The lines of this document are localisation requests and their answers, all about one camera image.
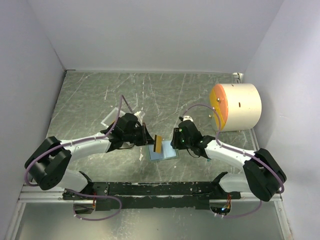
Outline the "gold credit card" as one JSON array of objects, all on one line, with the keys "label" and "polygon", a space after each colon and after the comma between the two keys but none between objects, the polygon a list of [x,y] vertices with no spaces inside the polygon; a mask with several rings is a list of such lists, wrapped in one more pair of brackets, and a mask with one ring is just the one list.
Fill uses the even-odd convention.
[{"label": "gold credit card", "polygon": [[157,154],[160,154],[162,152],[162,141],[163,138],[160,135],[154,136],[153,151]]}]

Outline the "green card holder wallet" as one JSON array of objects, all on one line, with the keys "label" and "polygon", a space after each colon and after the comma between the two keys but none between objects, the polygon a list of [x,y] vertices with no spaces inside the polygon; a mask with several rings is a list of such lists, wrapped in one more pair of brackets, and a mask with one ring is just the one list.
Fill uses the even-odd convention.
[{"label": "green card holder wallet", "polygon": [[154,152],[154,145],[148,145],[146,152],[151,162],[175,159],[178,157],[178,151],[173,149],[170,140],[164,140],[162,142],[161,153]]}]

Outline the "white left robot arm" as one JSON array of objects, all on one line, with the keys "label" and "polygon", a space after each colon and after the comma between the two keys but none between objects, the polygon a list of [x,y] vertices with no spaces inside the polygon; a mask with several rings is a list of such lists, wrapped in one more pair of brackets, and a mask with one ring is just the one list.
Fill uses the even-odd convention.
[{"label": "white left robot arm", "polygon": [[24,164],[25,177],[32,177],[33,186],[43,191],[54,187],[71,189],[86,200],[93,195],[93,182],[82,171],[69,170],[71,161],[120,150],[124,144],[140,147],[154,142],[145,123],[140,122],[135,114],[125,113],[95,135],[73,140],[58,140],[54,136],[46,138]]}]

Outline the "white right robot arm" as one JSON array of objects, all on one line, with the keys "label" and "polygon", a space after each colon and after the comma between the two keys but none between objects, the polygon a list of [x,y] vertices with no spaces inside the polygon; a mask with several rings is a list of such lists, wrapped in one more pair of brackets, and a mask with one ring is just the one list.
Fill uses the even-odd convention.
[{"label": "white right robot arm", "polygon": [[287,176],[271,153],[260,148],[247,150],[202,135],[191,120],[182,121],[173,129],[171,146],[176,150],[192,151],[196,157],[220,160],[242,173],[223,172],[213,181],[212,193],[223,199],[231,192],[252,193],[263,202],[284,191]]}]

